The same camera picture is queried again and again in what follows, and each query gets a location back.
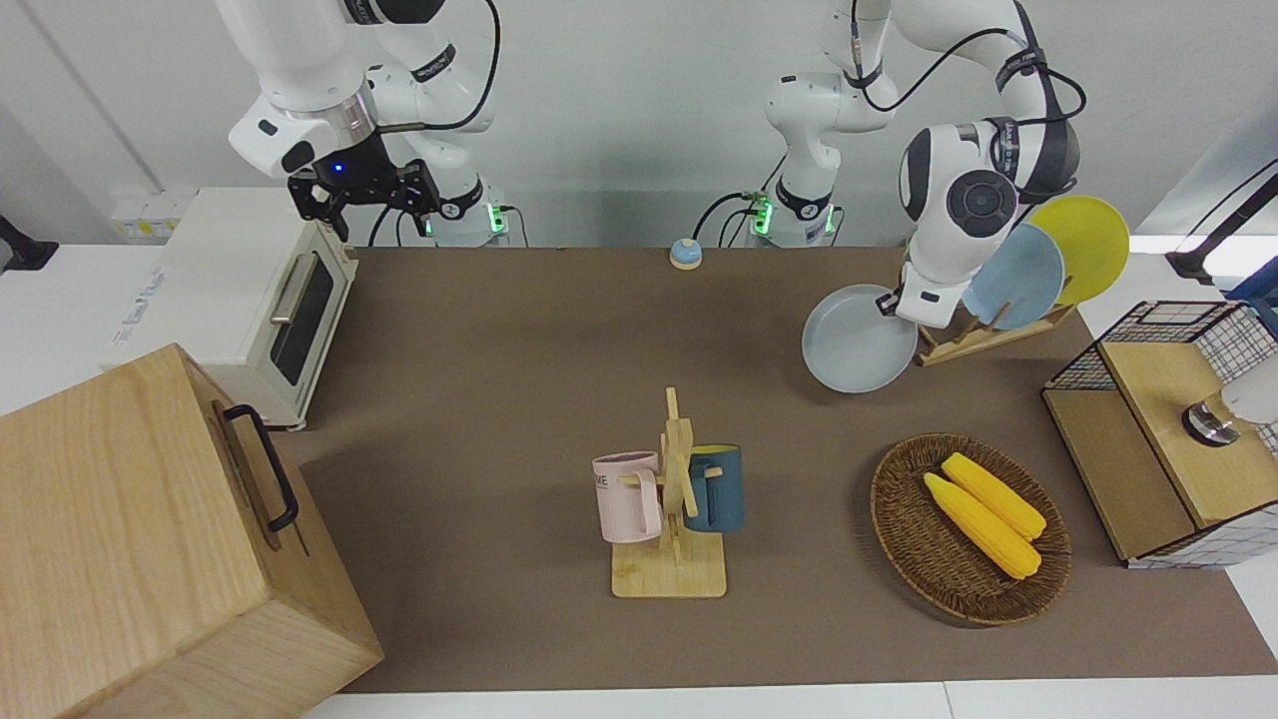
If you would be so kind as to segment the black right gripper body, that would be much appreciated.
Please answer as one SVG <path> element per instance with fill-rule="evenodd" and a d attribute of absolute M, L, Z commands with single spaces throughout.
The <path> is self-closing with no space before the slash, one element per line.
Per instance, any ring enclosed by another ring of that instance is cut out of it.
<path fill-rule="evenodd" d="M 397 208 L 397 166 L 389 158 L 381 135 L 314 160 L 314 174 L 330 192 L 343 192 L 348 204 Z"/>

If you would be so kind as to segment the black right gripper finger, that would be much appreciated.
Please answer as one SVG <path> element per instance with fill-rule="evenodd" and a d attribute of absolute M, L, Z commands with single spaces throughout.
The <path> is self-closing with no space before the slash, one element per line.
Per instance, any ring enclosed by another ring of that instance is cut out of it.
<path fill-rule="evenodd" d="M 441 193 L 423 160 L 412 160 L 397 169 L 397 209 L 413 218 L 427 218 L 440 206 Z"/>
<path fill-rule="evenodd" d="M 289 193 L 305 222 L 323 223 L 339 241 L 348 241 L 348 222 L 343 217 L 348 198 L 343 192 L 330 192 L 316 174 L 296 174 L 289 178 Z"/>

